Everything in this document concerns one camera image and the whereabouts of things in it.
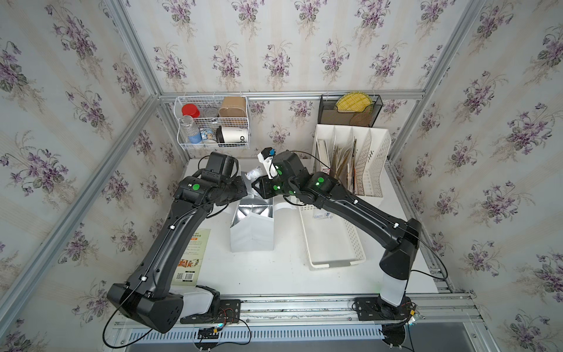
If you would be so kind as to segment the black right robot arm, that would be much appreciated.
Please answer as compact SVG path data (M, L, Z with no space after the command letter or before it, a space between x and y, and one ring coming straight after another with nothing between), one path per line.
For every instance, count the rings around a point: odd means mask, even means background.
M266 175L253 181L252 188L263 199L295 197L304 205L312 205L350 222L385 249L379 262L384 273L380 298L393 307L403 305L419 251L420 222L402 220L383 212L327 173L309 173L295 152L286 150L277 154L273 148L265 148L257 158Z

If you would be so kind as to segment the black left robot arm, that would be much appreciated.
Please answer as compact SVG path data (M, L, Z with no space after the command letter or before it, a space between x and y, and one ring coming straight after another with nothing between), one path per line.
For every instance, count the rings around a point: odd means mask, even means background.
M110 287L107 299L118 312L154 331L167 333L180 318L183 297L170 287L180 259L196 230L215 206L247 195L236 158L211 153L204 168L180 181L161 232L124 283Z

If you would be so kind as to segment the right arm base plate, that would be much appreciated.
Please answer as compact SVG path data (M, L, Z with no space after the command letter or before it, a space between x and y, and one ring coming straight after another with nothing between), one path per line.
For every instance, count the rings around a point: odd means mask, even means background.
M362 296L353 300L352 310L360 321L409 321L416 312L416 304L406 296L398 307L380 296Z

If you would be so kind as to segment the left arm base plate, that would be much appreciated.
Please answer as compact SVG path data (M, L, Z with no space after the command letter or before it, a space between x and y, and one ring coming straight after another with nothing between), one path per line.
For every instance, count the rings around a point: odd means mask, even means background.
M210 309L206 313L199 315L190 315L180 319L181 324L212 324L212 323L230 323L235 324L240 319L240 305L242 301L239 299L220 299L218 302L212 303Z

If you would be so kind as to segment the ice pack with blue print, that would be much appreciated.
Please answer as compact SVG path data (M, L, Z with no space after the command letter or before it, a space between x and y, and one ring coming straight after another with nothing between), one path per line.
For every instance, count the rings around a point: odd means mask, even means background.
M249 180L251 183L264 175L265 173L262 167L255 167L252 170L247 171L245 173L246 179Z

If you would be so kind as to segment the white insulated delivery bag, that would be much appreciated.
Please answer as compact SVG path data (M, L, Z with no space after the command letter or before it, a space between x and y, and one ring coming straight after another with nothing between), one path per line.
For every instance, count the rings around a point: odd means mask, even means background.
M241 176L248 194L238 202L230 226L231 252L273 251L273 200L258 195L245 173L242 172Z

